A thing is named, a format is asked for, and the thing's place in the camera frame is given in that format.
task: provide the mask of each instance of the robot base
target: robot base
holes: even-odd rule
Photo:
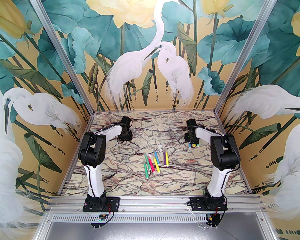
[[[190,201],[187,203],[192,207],[192,211],[227,211],[227,204],[224,196],[213,197],[209,194],[207,188],[205,188],[203,196],[190,197]]]
[[[119,210],[120,198],[119,197],[106,197],[105,191],[101,197],[86,196],[83,212],[108,212],[108,206],[112,212]]]

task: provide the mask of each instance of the green marker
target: green marker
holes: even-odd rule
[[[145,169],[146,179],[149,179],[148,170],[147,170],[147,165],[146,165],[145,161],[144,161],[144,169]]]
[[[150,168],[150,164],[149,164],[149,160],[148,160],[148,157],[147,157],[147,154],[145,152],[144,152],[144,156],[145,156],[145,159],[146,159],[146,163],[147,163],[148,169],[151,169]]]

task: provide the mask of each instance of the purple marker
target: purple marker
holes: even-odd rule
[[[163,164],[165,167],[167,166],[166,150],[163,151]]]

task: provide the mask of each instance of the pink marker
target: pink marker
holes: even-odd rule
[[[152,164],[152,162],[151,162],[150,155],[148,155],[148,161],[149,161],[149,163],[150,163],[151,170],[152,170],[152,172],[154,173],[154,172],[155,172],[155,169],[154,169],[154,166],[153,166],[153,164]]]

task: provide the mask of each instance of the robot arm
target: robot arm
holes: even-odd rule
[[[215,210],[216,207],[224,207],[224,195],[226,183],[230,172],[240,164],[240,156],[234,136],[220,134],[203,125],[197,125],[195,119],[187,121],[188,133],[184,139],[187,143],[198,144],[203,139],[211,146],[211,161],[214,170],[209,185],[204,191],[204,207]]]
[[[88,195],[85,206],[98,206],[103,209],[106,202],[105,188],[102,182],[102,163],[105,159],[106,143],[118,136],[123,141],[132,140],[130,131],[131,119],[122,117],[120,122],[113,123],[96,133],[86,132],[83,136],[78,158],[83,164],[88,178]]]

